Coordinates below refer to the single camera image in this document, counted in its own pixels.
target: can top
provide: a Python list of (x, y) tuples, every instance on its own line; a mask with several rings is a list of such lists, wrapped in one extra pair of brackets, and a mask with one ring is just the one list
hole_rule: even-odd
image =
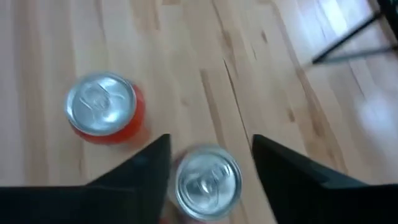
[(69, 91), (65, 113), (71, 124), (93, 136), (113, 134), (130, 122), (136, 109), (131, 83), (113, 73), (92, 73)]
[(241, 195), (241, 172), (224, 149), (200, 146), (183, 158), (175, 186), (178, 203), (188, 215), (202, 221), (219, 220)]

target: black metal frame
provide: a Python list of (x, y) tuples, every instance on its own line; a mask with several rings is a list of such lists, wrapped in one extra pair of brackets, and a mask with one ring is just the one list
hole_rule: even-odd
[(321, 52), (318, 56), (314, 57), (314, 59), (312, 60), (312, 63), (318, 64), (318, 63), (323, 63), (323, 62), (338, 62), (338, 61), (347, 60), (347, 59), (351, 59), (351, 58), (365, 57), (368, 55), (374, 55), (374, 54), (380, 54), (380, 53), (398, 50), (398, 45), (395, 44), (395, 45), (384, 47), (381, 49), (363, 50), (361, 52), (346, 54), (346, 55), (342, 55), (342, 56), (338, 56), (338, 57), (327, 58), (328, 54), (330, 54), (332, 51), (336, 50), (338, 47), (343, 45), (347, 40), (350, 40), (350, 38), (354, 37), (356, 34), (361, 32), (365, 28), (367, 28), (368, 25), (372, 24), (374, 21), (382, 18), (385, 15), (386, 14), (383, 13), (382, 11), (374, 13), (370, 18), (366, 19), (362, 24), (357, 26), (357, 28), (353, 29), (350, 33), (344, 35), (341, 39), (337, 40), (334, 44), (331, 44), (330, 47), (328, 47), (326, 50)]

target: wooden floor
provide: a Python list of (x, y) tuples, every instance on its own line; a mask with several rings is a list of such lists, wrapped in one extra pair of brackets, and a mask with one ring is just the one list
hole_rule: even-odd
[[(370, 184), (398, 182), (398, 59), (310, 61), (371, 15), (367, 0), (0, 0), (0, 184), (82, 184), (135, 151), (71, 131), (77, 77), (110, 70), (143, 90), (173, 153), (217, 142), (243, 192), (223, 223), (274, 223), (250, 154), (263, 134)], [(376, 23), (338, 53), (391, 43)]]

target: black object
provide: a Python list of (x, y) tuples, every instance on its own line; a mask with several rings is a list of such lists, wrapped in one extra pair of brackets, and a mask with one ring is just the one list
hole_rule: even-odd
[(84, 186), (1, 187), (0, 223), (158, 224), (169, 166), (165, 134)]
[(398, 185), (366, 185), (261, 135), (252, 155), (279, 224), (398, 223)]
[(382, 18), (383, 16), (386, 17), (392, 31), (396, 39), (398, 39), (398, 13), (397, 13), (397, 0), (377, 0), (380, 5), (380, 11), (375, 12), (370, 18), (366, 19), (362, 24), (357, 26), (357, 28), (353, 29), (348, 34), (344, 35), (341, 39), (337, 40), (334, 44), (331, 44), (326, 50), (316, 56), (312, 63), (322, 63), (322, 62), (337, 62), (341, 60), (346, 60), (350, 58), (356, 57), (364, 57), (367, 55), (379, 54), (384, 52), (390, 52), (398, 50), (398, 45), (392, 45), (389, 47), (384, 47), (381, 49), (374, 49), (374, 50), (364, 50), (362, 52), (356, 52), (353, 54), (343, 55), (340, 57), (333, 57), (333, 58), (326, 58), (328, 54), (332, 51), (336, 50), (338, 47), (343, 45), (347, 40), (355, 36), (357, 33), (361, 32), (363, 29), (367, 28), (368, 25), (373, 23), (374, 21)]

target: soda can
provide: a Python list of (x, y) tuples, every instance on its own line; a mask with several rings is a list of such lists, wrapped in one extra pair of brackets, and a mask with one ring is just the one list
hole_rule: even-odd
[(181, 210), (184, 223), (203, 223), (227, 216), (241, 189), (242, 175), (235, 159), (217, 145), (202, 145), (174, 162), (168, 196)]
[(65, 100), (73, 130), (95, 144), (132, 139), (144, 124), (145, 102), (137, 85), (110, 72), (81, 78)]

